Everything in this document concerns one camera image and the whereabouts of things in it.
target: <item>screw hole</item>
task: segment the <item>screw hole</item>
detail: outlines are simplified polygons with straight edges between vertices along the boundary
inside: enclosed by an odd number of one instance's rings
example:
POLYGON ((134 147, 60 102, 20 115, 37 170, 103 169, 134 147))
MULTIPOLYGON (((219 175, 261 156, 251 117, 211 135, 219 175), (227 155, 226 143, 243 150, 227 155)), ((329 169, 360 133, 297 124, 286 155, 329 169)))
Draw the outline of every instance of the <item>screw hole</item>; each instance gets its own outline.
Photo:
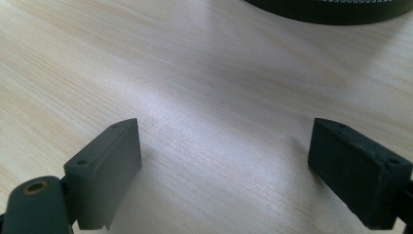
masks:
POLYGON ((85 164, 88 164, 88 160, 82 159, 78 161, 78 165, 85 165, 85 164))
POLYGON ((391 164, 399 164, 399 162, 396 159, 389 159, 388 161, 391 164))
POLYGON ((25 186, 23 189, 24 195, 33 195, 41 192, 47 187, 48 183, 46 181, 36 181, 25 186))

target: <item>black plastic part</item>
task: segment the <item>black plastic part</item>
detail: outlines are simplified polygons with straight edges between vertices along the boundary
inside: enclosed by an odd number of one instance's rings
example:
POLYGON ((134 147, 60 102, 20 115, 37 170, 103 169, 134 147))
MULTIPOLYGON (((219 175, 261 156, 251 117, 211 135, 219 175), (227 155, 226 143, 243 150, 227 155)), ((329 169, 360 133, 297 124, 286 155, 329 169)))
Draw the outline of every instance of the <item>black plastic part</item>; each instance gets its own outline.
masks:
POLYGON ((294 20, 352 25, 389 20, 413 8, 413 0, 246 0, 294 20))
POLYGON ((1 233, 1 230, 3 229, 3 222, 4 222, 4 214, 1 214, 0 215, 0 233, 1 233))
POLYGON ((413 182, 401 191, 396 198, 396 212, 398 217, 403 220, 407 226, 405 233, 413 233, 413 182))
POLYGON ((109 227, 140 167, 136 119, 107 128, 64 165, 70 220, 81 229, 109 227))
POLYGON ((17 187, 10 194, 1 233, 72 233, 59 179, 38 177, 17 187))
POLYGON ((370 229, 388 230, 398 215, 412 164, 343 124, 316 119, 309 167, 370 229))

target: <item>wooden tabletop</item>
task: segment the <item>wooden tabletop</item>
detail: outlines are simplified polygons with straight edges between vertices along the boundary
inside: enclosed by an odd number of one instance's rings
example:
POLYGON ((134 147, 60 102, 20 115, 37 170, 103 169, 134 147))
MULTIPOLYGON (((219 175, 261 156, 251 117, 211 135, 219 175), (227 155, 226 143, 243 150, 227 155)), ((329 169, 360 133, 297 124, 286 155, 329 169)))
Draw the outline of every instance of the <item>wooden tabletop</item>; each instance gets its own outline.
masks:
POLYGON ((1 212, 129 118, 143 167, 108 233, 377 233, 309 171, 316 117, 413 160, 413 13, 327 26, 242 0, 3 0, 0 25, 1 212))

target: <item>wooden table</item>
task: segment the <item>wooden table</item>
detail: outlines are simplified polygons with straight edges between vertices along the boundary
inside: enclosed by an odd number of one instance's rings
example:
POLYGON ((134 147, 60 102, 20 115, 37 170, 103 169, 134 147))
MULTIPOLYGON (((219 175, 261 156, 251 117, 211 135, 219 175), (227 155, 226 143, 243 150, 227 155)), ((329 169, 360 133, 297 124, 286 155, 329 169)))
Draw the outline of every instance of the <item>wooden table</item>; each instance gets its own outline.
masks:
POLYGON ((377 233, 308 170, 315 117, 413 160, 412 13, 326 26, 242 0, 3 0, 0 25, 2 212, 133 117, 143 168, 109 233, 377 233))

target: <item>black rubber belt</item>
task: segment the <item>black rubber belt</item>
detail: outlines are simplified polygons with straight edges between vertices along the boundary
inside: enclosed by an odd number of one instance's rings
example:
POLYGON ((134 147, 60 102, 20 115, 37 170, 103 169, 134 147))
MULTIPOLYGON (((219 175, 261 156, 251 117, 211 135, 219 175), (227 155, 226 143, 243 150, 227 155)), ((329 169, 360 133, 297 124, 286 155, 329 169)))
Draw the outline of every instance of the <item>black rubber belt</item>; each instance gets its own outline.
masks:
POLYGON ((323 24, 364 24, 389 20, 413 8, 413 0, 245 0, 294 20, 323 24))

